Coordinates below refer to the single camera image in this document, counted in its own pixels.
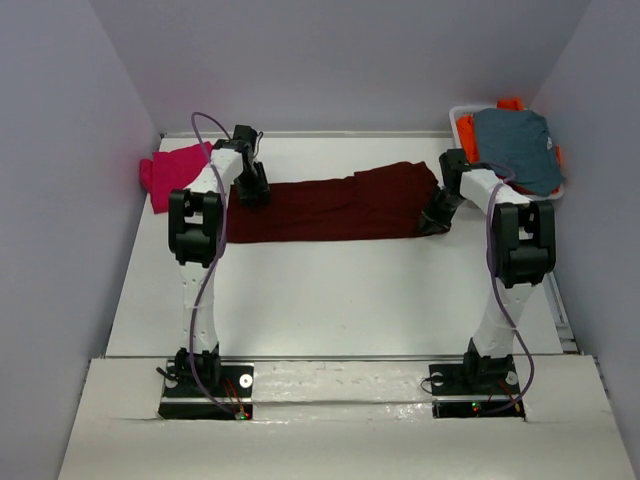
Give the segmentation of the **dark red t shirt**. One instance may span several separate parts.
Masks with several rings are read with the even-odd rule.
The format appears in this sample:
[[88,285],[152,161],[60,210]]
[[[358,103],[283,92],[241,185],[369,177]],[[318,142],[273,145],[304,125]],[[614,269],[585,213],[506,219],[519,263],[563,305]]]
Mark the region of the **dark red t shirt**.
[[399,162],[342,179],[273,183],[266,205],[228,208],[230,243],[415,238],[438,180],[423,163]]

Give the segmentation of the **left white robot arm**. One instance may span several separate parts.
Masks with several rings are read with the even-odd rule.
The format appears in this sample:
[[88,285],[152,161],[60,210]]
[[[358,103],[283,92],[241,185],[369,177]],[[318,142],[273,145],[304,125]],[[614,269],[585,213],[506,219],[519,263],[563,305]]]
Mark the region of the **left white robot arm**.
[[250,206],[265,203],[270,187],[257,160],[258,140],[216,141],[200,149],[205,165],[187,186],[169,194],[168,245],[180,266],[183,327],[174,377],[211,398],[221,383],[214,320],[214,274],[226,249],[230,194]]

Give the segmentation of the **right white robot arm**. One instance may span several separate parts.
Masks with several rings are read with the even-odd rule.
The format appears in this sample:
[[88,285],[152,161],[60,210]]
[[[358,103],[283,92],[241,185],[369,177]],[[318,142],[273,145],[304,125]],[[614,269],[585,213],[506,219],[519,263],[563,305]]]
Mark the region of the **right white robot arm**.
[[535,288],[555,266],[555,214],[549,201],[534,201],[517,193],[491,168],[455,167],[443,170],[444,185],[424,208],[418,231],[425,235],[451,228],[465,201],[485,215],[486,265],[491,281],[482,320],[458,364],[430,367],[427,381],[437,397],[488,396],[501,383],[516,379],[514,344],[519,343],[530,370],[531,352],[519,331],[524,307]]

